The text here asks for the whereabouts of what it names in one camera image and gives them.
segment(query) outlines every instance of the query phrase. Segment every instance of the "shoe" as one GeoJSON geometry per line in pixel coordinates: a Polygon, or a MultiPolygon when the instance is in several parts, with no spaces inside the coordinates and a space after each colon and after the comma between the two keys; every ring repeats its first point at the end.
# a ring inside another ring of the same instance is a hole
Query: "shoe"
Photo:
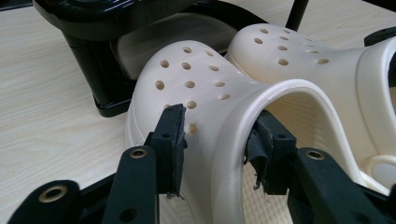
{"type": "Polygon", "coordinates": [[[318,85],[340,117],[367,185],[388,194],[396,183],[396,90],[388,80],[395,51],[396,37],[369,48],[331,49],[289,29],[255,24],[234,37],[226,57],[262,83],[301,78],[318,85]]]}
{"type": "Polygon", "coordinates": [[[329,152],[364,185],[330,100],[309,81],[264,84],[207,45],[177,42],[157,52],[137,80],[127,147],[144,144],[163,110],[176,104],[187,107],[183,199],[160,198],[161,223],[291,222],[286,196],[254,191],[255,171],[243,165],[248,135],[264,108],[296,137],[297,147],[329,152]]]}

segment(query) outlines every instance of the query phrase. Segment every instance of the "screw hole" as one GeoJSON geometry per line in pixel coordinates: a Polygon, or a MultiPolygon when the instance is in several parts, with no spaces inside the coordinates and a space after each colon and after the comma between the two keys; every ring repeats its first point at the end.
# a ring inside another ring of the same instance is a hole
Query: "screw hole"
{"type": "Polygon", "coordinates": [[[133,150],[133,151],[129,154],[129,156],[130,156],[131,158],[134,158],[134,159],[140,159],[140,158],[145,157],[147,154],[148,154],[148,152],[147,152],[145,149],[139,148],[139,149],[133,150]]]}
{"type": "Polygon", "coordinates": [[[305,152],[305,155],[306,155],[307,157],[313,159],[313,160],[321,161],[321,160],[324,159],[324,156],[323,156],[320,152],[313,151],[313,150],[307,150],[307,151],[305,152]]]}
{"type": "Polygon", "coordinates": [[[137,216],[137,211],[133,208],[131,209],[126,209],[120,213],[120,221],[121,222],[131,222],[133,221],[137,216]]]}
{"type": "Polygon", "coordinates": [[[38,200],[41,203],[52,203],[61,199],[67,192],[65,185],[56,185],[44,190],[39,196],[38,200]]]}
{"type": "Polygon", "coordinates": [[[169,62],[166,61],[166,60],[162,60],[162,61],[161,61],[161,66],[162,66],[163,68],[167,68],[167,67],[169,67],[169,62]]]}

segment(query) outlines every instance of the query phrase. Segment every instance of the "black plastic part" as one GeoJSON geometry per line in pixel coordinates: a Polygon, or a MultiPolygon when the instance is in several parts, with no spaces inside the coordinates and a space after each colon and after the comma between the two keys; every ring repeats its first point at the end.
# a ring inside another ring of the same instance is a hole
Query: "black plastic part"
{"type": "Polygon", "coordinates": [[[388,218],[389,223],[392,222],[391,220],[396,223],[396,185],[393,185],[388,197],[366,187],[360,185],[358,187],[382,215],[388,218]]]}
{"type": "Polygon", "coordinates": [[[294,0],[291,12],[289,14],[288,21],[286,22],[286,28],[297,31],[300,27],[303,15],[305,13],[306,6],[309,0],[294,0]]]}
{"type": "Polygon", "coordinates": [[[32,6],[32,0],[1,0],[0,11],[32,6]]]}
{"type": "Polygon", "coordinates": [[[78,184],[56,180],[34,190],[8,223],[76,223],[81,214],[78,184]]]}
{"type": "Polygon", "coordinates": [[[372,46],[394,36],[396,36],[396,26],[382,29],[364,37],[364,46],[372,46]]]}
{"type": "Polygon", "coordinates": [[[62,32],[108,41],[192,5],[195,0],[34,0],[37,11],[62,32]]]}
{"type": "Polygon", "coordinates": [[[363,0],[363,1],[396,12],[396,4],[392,0],[363,0]]]}
{"type": "MultiPolygon", "coordinates": [[[[370,35],[367,35],[364,38],[364,46],[372,46],[376,43],[392,38],[394,36],[396,36],[396,26],[382,29],[370,35]]],[[[394,54],[392,59],[390,60],[388,70],[388,84],[390,87],[396,87],[396,54],[394,54]]]]}
{"type": "Polygon", "coordinates": [[[250,164],[253,166],[257,176],[256,185],[253,187],[254,190],[258,189],[260,187],[260,184],[263,184],[265,174],[267,172],[269,161],[268,153],[271,153],[272,151],[271,146],[268,144],[269,141],[267,140],[269,137],[272,136],[267,136],[267,133],[260,132],[259,126],[253,127],[247,139],[247,149],[245,150],[245,156],[250,164]]]}
{"type": "Polygon", "coordinates": [[[105,212],[107,197],[110,194],[115,175],[110,175],[81,191],[83,207],[78,223],[100,223],[105,212]]]}
{"type": "MultiPolygon", "coordinates": [[[[388,223],[328,153],[314,148],[299,149],[294,171],[315,213],[315,223],[388,223]]],[[[305,196],[293,188],[290,195],[305,196]]],[[[293,221],[303,218],[296,216],[303,213],[296,204],[288,202],[290,210],[300,211],[290,213],[293,221]]]]}
{"type": "MultiPolygon", "coordinates": [[[[171,16],[195,0],[34,0],[37,11],[59,28],[87,79],[99,113],[113,117],[128,110],[136,80],[130,80],[111,44],[134,30],[171,16]]],[[[265,22],[252,13],[220,1],[200,1],[196,12],[243,27],[265,22]]]]}
{"type": "Polygon", "coordinates": [[[241,7],[216,0],[199,0],[183,10],[183,12],[197,13],[215,18],[227,23],[236,30],[241,30],[252,24],[267,23],[262,18],[241,7]]]}
{"type": "Polygon", "coordinates": [[[150,146],[157,155],[157,190],[160,194],[170,193],[179,196],[184,161],[183,105],[167,107],[151,136],[150,146]]]}
{"type": "Polygon", "coordinates": [[[122,154],[102,223],[158,223],[155,158],[150,147],[122,154]]]}
{"type": "Polygon", "coordinates": [[[123,74],[110,42],[81,40],[66,33],[64,37],[91,87],[99,113],[112,117],[127,111],[136,80],[123,74]]]}
{"type": "Polygon", "coordinates": [[[296,138],[266,110],[260,113],[253,129],[262,137],[269,156],[264,191],[270,195],[285,195],[290,185],[289,160],[296,150],[296,138]]]}

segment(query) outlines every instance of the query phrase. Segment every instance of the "table surface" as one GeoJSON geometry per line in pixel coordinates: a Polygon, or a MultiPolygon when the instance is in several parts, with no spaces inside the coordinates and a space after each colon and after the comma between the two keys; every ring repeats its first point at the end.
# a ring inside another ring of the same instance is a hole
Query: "table surface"
{"type": "MultiPolygon", "coordinates": [[[[291,0],[228,0],[284,26],[291,0]]],[[[395,26],[360,0],[311,0],[299,32],[335,48],[395,26]]],[[[61,32],[33,7],[0,13],[0,223],[34,189],[72,179],[83,189],[116,171],[125,114],[102,118],[61,32]]]]}

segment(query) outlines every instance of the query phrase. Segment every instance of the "clog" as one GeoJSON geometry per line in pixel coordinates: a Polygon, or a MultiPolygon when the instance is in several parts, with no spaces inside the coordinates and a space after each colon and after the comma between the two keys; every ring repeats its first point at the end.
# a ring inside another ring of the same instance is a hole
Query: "clog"
{"type": "Polygon", "coordinates": [[[387,194],[396,183],[396,90],[388,81],[395,52],[396,37],[368,48],[331,49],[283,27],[255,24],[238,32],[226,57],[262,83],[301,78],[318,85],[368,186],[387,194]]]}
{"type": "Polygon", "coordinates": [[[264,108],[297,138],[298,147],[329,152],[364,185],[332,103],[312,82],[261,83],[207,45],[177,42],[157,52],[137,81],[127,147],[142,145],[163,110],[176,104],[187,107],[183,199],[160,198],[161,223],[291,222],[286,197],[254,191],[255,172],[243,165],[248,135],[264,108]]]}

